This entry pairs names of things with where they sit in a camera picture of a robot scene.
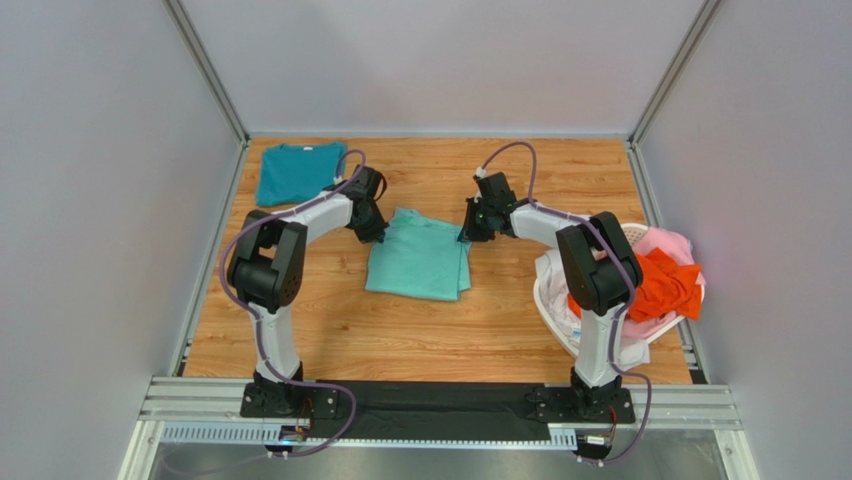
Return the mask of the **mint green t shirt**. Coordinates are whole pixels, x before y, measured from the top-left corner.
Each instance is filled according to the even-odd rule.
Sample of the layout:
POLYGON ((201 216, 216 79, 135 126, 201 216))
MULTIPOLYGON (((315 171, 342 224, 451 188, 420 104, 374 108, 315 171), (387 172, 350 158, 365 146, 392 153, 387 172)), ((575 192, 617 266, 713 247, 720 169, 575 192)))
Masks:
POLYGON ((472 244, 459 240, 461 227, 398 207, 373 246, 365 289, 416 299, 457 301, 472 287, 472 244))

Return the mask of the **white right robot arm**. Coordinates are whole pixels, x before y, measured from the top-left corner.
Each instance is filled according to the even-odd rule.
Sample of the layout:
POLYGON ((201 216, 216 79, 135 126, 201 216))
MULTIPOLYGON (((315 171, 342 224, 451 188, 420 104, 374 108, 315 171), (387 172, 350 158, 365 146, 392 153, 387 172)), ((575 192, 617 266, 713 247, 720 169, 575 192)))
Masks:
POLYGON ((519 199, 504 173, 474 174, 477 193, 466 200, 458 240, 487 242, 498 233, 533 240, 558 250, 568 293, 581 308, 581 340, 571 385, 579 392, 604 395, 621 386, 616 363, 620 324, 643 274, 611 212, 590 217, 519 199))

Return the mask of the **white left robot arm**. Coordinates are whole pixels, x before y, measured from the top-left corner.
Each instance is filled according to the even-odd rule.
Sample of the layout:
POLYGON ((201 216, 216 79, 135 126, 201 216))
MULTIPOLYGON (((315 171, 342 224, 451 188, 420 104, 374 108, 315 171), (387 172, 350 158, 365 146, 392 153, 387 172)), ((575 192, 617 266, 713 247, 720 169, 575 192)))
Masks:
POLYGON ((364 244, 383 242, 388 222, 378 199, 386 188, 379 171, 359 166, 348 180, 291 209, 250 212, 228 244, 230 260, 220 280, 252 320, 258 388, 290 402, 306 388, 293 338, 292 304, 302 287, 307 247, 338 229, 352 231, 364 244))

